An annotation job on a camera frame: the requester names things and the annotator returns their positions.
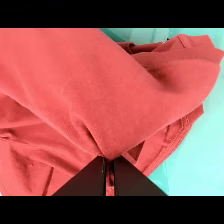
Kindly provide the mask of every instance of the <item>red garment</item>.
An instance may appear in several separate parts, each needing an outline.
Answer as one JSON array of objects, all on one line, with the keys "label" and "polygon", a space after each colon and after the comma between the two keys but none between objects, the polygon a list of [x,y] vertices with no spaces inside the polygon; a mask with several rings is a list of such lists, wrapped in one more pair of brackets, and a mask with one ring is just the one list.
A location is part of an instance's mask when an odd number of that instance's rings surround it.
[{"label": "red garment", "polygon": [[52,195],[98,155],[149,175],[177,148],[223,51],[208,36],[120,45],[98,29],[0,29],[3,195]]}]

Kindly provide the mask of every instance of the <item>light blue table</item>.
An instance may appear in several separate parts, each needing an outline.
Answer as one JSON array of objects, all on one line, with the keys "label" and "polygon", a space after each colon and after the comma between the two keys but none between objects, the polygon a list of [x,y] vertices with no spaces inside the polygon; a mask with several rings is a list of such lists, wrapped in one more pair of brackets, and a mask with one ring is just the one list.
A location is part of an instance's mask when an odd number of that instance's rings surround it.
[{"label": "light blue table", "polygon": [[[145,44],[183,33],[208,34],[224,50],[224,28],[102,28],[115,41]],[[224,69],[204,102],[205,113],[150,179],[168,195],[224,195]]]}]

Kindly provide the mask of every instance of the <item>red cloth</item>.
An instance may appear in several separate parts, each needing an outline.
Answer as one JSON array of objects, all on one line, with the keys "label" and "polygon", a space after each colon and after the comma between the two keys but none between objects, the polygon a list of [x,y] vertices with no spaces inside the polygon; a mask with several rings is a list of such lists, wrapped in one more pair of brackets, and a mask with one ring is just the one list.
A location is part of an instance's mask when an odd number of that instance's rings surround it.
[{"label": "red cloth", "polygon": [[202,114],[222,57],[208,36],[119,46],[98,29],[0,29],[0,192],[52,195],[98,155],[149,175]]}]

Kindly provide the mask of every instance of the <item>clothing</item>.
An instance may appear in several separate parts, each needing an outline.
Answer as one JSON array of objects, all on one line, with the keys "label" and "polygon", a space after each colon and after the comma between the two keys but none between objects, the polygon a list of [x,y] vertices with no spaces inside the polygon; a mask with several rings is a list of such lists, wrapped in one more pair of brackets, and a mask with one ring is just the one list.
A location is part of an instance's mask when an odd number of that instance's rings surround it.
[{"label": "clothing", "polygon": [[0,29],[3,195],[52,195],[96,156],[149,175],[181,143],[223,51],[208,36],[119,45],[98,29]]}]

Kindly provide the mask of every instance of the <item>turquoise surface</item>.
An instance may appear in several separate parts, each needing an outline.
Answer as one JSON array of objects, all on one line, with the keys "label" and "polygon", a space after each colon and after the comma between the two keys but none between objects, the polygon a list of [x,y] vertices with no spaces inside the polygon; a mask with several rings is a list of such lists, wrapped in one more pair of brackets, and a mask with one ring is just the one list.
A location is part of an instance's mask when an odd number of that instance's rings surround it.
[{"label": "turquoise surface", "polygon": [[[208,34],[224,50],[224,28],[101,28],[115,41],[145,44],[177,34]],[[224,195],[224,60],[219,79],[204,102],[205,113],[179,148],[150,179],[168,195]]]}]

